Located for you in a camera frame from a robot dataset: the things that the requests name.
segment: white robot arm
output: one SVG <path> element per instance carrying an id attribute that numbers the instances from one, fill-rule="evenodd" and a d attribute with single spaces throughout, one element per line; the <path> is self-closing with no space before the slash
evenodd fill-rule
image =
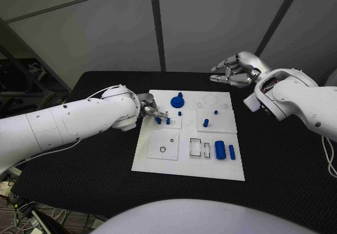
<path id="1" fill-rule="evenodd" d="M 106 88 L 101 99 L 89 97 L 0 119 L 0 174 L 32 155 L 91 137 L 109 127 L 128 131 L 144 115 L 167 118 L 157 110 L 151 94 L 135 95 L 118 85 Z"/>
<path id="2" fill-rule="evenodd" d="M 318 87 L 295 69 L 272 70 L 249 52 L 227 58 L 212 72 L 222 68 L 226 75 L 210 76 L 212 81 L 239 88 L 256 83 L 253 93 L 243 100 L 253 112 L 262 107 L 278 120 L 295 114 L 311 131 L 337 141 L 337 87 Z"/>

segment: blue gear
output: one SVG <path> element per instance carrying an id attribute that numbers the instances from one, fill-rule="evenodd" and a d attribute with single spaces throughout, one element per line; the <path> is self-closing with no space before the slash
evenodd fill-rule
<path id="1" fill-rule="evenodd" d="M 180 108 L 184 105 L 184 99 L 181 93 L 178 93 L 177 96 L 170 100 L 170 104 L 174 108 Z"/>

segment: robotic hand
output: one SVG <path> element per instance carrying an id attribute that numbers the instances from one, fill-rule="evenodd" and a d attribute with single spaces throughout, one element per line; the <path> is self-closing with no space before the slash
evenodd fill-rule
<path id="1" fill-rule="evenodd" d="M 104 90 L 102 98 L 92 98 Z M 0 174 L 24 158 L 109 127 L 128 131 L 138 117 L 167 118 L 151 94 L 135 95 L 122 85 L 104 90 L 83 100 L 0 119 Z"/>
<path id="2" fill-rule="evenodd" d="M 272 70 L 245 51 L 225 59 L 212 72 L 222 68 L 226 68 L 225 76 L 212 75 L 212 81 L 239 88 L 256 83 L 253 93 L 243 100 L 250 111 L 262 107 L 278 120 L 295 114 L 311 131 L 337 141 L 337 87 L 318 87 L 294 68 Z"/>

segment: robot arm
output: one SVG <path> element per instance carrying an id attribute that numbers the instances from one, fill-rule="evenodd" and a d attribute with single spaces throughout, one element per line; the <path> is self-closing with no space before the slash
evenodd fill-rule
<path id="1" fill-rule="evenodd" d="M 0 173 L 32 155 L 79 141 L 109 127 L 128 131 L 137 118 L 158 112 L 151 94 L 138 96 L 111 87 L 102 99 L 86 98 L 45 110 L 0 119 Z"/>
<path id="2" fill-rule="evenodd" d="M 318 87 L 295 69 L 272 70 L 249 52 L 227 58 L 212 72 L 225 67 L 226 76 L 213 75 L 210 80 L 239 88 L 256 83 L 253 93 L 243 100 L 253 112 L 262 107 L 278 120 L 295 114 L 311 131 L 337 141 L 337 87 Z"/>

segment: black tablecloth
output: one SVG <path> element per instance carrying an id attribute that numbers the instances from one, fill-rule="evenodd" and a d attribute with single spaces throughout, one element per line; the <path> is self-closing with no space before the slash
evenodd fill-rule
<path id="1" fill-rule="evenodd" d="M 328 175 L 320 136 L 291 116 L 278 122 L 242 103 L 252 88 L 209 80 L 206 73 L 86 72 L 68 102 L 124 84 L 150 89 L 230 92 L 246 181 L 131 172 L 141 129 L 108 129 L 69 150 L 27 163 L 13 191 L 55 207 L 114 215 L 147 202 L 197 198 L 265 211 L 320 233 L 337 230 L 337 180 Z"/>

